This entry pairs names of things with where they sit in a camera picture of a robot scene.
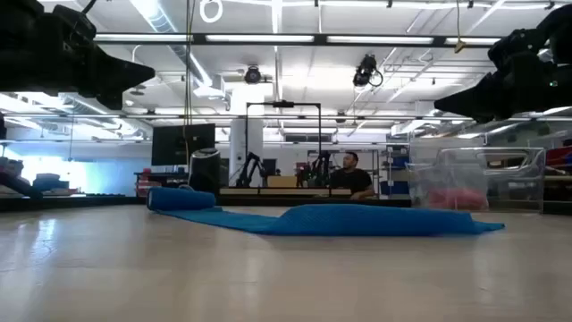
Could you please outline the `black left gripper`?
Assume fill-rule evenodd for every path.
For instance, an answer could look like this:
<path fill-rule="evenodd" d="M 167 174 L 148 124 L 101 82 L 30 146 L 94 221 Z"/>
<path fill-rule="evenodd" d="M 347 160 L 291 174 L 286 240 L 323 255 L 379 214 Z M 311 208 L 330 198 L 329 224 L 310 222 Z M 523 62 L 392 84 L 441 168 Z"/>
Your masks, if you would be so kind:
<path fill-rule="evenodd" d="M 27 91 L 78 92 L 98 96 L 111 110 L 122 110 L 123 91 L 156 76 L 149 66 L 106 56 L 100 64 L 100 84 L 96 76 L 98 49 L 96 26 L 88 19 L 88 4 L 77 11 L 62 4 L 48 13 L 42 4 L 27 4 L 31 23 L 27 49 L 32 53 Z"/>

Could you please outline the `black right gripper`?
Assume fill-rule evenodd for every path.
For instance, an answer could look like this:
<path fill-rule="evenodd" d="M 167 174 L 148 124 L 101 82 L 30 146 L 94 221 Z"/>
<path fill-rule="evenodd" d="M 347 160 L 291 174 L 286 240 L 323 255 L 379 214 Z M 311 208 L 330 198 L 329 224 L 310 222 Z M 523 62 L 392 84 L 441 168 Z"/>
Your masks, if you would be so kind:
<path fill-rule="evenodd" d="M 477 123 L 488 123 L 491 117 L 550 109 L 551 67 L 538 56 L 546 40 L 543 30 L 513 30 L 489 49 L 495 73 L 487 73 L 472 88 L 435 100 L 434 107 L 475 117 Z"/>

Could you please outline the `blue elastic bandage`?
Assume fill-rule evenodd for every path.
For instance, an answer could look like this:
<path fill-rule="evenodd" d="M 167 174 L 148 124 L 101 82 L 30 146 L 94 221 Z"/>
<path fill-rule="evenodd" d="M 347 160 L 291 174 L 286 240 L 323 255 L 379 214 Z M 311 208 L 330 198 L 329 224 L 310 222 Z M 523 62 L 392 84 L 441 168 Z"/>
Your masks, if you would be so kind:
<path fill-rule="evenodd" d="M 218 207 L 212 193 L 161 187 L 148 191 L 147 208 L 203 225 L 278 236 L 479 235 L 505 228 L 475 221 L 468 212 L 361 204 L 308 204 L 280 216 L 235 213 Z"/>

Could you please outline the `clear plastic container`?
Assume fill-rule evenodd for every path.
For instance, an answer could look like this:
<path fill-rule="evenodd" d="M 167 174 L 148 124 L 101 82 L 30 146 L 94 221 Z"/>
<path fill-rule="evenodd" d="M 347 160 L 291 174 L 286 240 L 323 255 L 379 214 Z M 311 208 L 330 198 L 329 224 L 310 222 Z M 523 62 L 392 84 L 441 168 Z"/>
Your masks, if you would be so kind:
<path fill-rule="evenodd" d="M 543 148 L 442 148 L 431 156 L 410 156 L 409 194 L 416 208 L 429 208 L 430 191 L 467 188 L 488 200 L 475 212 L 543 212 L 546 152 Z"/>

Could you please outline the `black monitor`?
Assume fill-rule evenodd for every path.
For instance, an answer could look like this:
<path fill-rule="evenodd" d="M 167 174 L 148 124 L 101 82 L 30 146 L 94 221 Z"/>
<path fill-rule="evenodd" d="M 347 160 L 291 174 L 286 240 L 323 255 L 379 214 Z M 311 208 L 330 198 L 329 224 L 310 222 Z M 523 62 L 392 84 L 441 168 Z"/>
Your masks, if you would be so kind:
<path fill-rule="evenodd" d="M 215 146 L 215 129 L 214 123 L 155 127 L 151 165 L 185 165 L 193 152 Z"/>

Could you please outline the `blue storage bin rack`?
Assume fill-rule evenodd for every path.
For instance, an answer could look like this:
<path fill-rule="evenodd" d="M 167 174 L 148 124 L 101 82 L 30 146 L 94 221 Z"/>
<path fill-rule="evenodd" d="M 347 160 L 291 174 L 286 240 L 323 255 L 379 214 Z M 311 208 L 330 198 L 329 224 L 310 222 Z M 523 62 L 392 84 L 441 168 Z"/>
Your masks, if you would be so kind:
<path fill-rule="evenodd" d="M 409 149 L 407 145 L 389 145 L 379 156 L 380 194 L 388 199 L 406 198 L 409 194 L 408 169 Z"/>

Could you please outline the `person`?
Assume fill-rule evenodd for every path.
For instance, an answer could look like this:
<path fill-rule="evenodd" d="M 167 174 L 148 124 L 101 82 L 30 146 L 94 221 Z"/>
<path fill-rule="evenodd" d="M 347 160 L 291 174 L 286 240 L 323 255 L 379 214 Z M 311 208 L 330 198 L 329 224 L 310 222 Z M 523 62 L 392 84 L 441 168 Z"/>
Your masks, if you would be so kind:
<path fill-rule="evenodd" d="M 372 179 L 368 172 L 358 168 L 358 155 L 354 152 L 347 152 L 342 160 L 342 168 L 331 174 L 330 187 L 350 190 L 351 199 L 374 196 Z"/>

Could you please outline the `tan cardboard box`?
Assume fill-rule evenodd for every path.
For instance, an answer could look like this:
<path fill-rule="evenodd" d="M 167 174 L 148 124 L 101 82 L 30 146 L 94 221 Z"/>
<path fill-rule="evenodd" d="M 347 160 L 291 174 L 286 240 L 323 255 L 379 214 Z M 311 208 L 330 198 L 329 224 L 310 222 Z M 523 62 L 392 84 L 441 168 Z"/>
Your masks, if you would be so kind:
<path fill-rule="evenodd" d="M 271 175 L 267 177 L 269 188 L 296 188 L 297 177 L 295 175 Z"/>

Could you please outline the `wooden workbench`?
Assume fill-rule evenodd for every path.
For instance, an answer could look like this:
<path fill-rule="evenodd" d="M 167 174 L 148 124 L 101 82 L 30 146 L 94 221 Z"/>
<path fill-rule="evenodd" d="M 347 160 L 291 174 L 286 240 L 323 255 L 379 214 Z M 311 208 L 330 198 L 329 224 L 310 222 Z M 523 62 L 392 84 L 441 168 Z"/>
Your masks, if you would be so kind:
<path fill-rule="evenodd" d="M 310 197 L 349 197 L 350 190 L 330 189 L 329 187 L 296 187 L 296 188 L 269 188 L 269 187 L 224 187 L 220 189 L 220 194 L 225 196 L 310 196 Z"/>

